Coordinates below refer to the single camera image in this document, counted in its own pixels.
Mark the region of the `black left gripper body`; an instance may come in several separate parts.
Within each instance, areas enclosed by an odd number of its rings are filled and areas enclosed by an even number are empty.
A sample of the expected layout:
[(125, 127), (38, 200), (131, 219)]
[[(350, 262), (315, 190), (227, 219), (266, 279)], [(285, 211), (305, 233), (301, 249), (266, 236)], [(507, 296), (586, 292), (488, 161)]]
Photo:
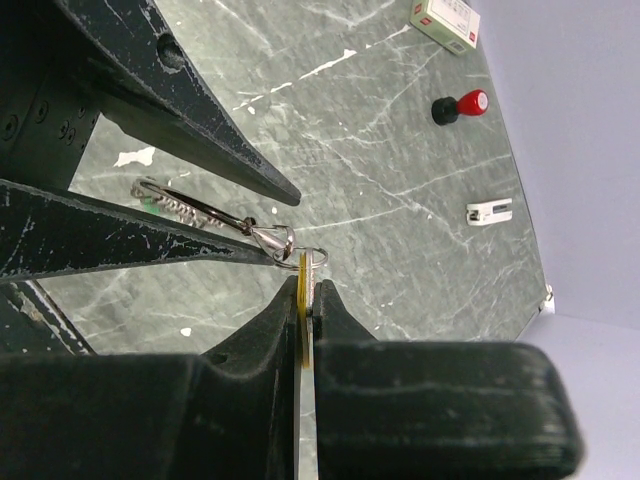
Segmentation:
[(66, 190), (99, 117), (83, 38), (53, 1), (1, 3), (1, 177)]

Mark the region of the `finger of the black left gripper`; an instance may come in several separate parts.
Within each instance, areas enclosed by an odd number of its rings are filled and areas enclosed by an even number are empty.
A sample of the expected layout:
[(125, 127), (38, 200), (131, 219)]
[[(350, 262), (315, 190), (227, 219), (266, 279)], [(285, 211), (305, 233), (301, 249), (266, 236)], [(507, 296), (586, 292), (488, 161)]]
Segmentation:
[(195, 260), (272, 266), (259, 247), (68, 191), (1, 181), (1, 281)]
[(290, 206), (298, 188), (244, 136), (153, 1), (53, 1), (72, 77), (126, 134)]

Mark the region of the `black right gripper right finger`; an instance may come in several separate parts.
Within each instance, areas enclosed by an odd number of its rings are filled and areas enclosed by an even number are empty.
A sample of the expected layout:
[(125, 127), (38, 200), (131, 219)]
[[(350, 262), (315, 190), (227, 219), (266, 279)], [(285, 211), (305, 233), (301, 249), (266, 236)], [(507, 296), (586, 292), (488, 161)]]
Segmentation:
[(321, 282), (312, 307), (323, 479), (563, 479), (584, 456), (559, 373), (517, 342), (382, 341)]

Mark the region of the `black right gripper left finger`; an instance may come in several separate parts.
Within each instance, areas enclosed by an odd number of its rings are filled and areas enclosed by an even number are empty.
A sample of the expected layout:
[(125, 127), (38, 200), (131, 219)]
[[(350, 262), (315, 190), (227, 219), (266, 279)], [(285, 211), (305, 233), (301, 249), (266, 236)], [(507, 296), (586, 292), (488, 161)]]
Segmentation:
[(295, 278), (203, 354), (1, 355), (5, 479), (294, 479)]

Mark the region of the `green key tag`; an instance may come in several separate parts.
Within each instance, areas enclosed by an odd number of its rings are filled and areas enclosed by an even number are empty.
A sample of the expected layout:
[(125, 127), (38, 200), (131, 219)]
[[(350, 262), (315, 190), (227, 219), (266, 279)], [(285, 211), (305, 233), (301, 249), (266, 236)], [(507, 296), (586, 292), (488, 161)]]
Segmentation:
[(143, 198), (140, 200), (143, 209), (151, 214), (159, 214), (160, 208), (157, 203), (151, 198)]

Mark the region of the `yellow key tag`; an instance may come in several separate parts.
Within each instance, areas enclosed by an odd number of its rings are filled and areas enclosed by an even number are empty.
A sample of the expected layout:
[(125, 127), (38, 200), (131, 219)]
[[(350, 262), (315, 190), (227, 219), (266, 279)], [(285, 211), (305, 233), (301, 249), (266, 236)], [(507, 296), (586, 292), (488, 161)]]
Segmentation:
[(299, 257), (297, 312), (301, 334), (302, 366), (305, 369), (312, 363), (313, 326), (311, 311), (314, 294), (313, 251), (305, 249)]

